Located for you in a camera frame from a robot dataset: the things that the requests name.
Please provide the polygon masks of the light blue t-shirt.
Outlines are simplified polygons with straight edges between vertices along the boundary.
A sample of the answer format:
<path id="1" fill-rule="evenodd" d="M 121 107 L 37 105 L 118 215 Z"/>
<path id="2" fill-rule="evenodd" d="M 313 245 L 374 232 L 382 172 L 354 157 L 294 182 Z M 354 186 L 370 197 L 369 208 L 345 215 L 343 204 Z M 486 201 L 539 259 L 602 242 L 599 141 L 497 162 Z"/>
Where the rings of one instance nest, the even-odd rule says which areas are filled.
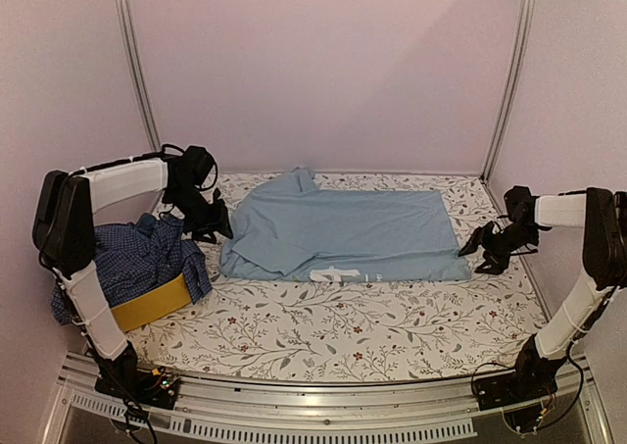
<path id="1" fill-rule="evenodd" d="M 230 217 L 226 277 L 267 281 L 462 281 L 438 191 L 322 189 L 297 169 L 252 189 Z"/>

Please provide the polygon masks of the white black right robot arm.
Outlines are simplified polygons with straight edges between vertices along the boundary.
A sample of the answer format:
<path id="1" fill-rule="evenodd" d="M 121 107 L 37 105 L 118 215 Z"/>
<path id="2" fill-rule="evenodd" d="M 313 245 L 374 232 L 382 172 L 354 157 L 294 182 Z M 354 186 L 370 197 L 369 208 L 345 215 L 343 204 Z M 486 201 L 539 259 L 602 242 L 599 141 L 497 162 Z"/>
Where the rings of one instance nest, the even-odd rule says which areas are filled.
<path id="1" fill-rule="evenodd" d="M 540 233 L 554 227 L 583 230 L 581 268 L 567 297 L 551 320 L 521 348 L 506 392 L 526 401 L 541 389 L 545 374 L 567 360 L 574 343 L 585 337 L 613 296 L 626 287 L 626 193 L 605 188 L 536 196 L 516 185 L 504 195 L 509 224 L 488 222 L 471 233 L 459 249 L 464 257 L 482 251 L 477 273 L 498 275 L 521 248 L 538 252 Z"/>

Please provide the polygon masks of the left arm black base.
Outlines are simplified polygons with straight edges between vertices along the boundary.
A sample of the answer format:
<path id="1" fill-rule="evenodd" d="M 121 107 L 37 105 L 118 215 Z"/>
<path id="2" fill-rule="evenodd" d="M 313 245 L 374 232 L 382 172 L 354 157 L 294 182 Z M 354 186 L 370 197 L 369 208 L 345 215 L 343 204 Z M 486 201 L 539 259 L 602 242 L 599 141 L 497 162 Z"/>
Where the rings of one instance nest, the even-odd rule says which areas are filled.
<path id="1" fill-rule="evenodd" d="M 179 376 L 164 368 L 140 370 L 135 363 L 105 361 L 99 366 L 95 390 L 101 394 L 165 410 L 173 410 Z"/>

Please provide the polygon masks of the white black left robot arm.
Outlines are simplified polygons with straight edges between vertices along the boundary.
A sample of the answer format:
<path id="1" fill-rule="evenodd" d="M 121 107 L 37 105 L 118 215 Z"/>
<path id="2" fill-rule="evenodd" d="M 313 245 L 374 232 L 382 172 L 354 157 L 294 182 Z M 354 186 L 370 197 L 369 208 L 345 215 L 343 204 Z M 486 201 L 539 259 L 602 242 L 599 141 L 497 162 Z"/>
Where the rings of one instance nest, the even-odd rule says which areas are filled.
<path id="1" fill-rule="evenodd" d="M 116 361 L 131 347 L 100 286 L 94 261 L 94 215 L 117 203 L 160 193 L 183 215 L 183 233 L 216 243 L 231 237 L 228 212 L 217 190 L 215 158 L 203 147 L 161 151 L 83 167 L 51 171 L 41 188 L 32 229 L 40 264 L 58 278 L 95 356 Z"/>

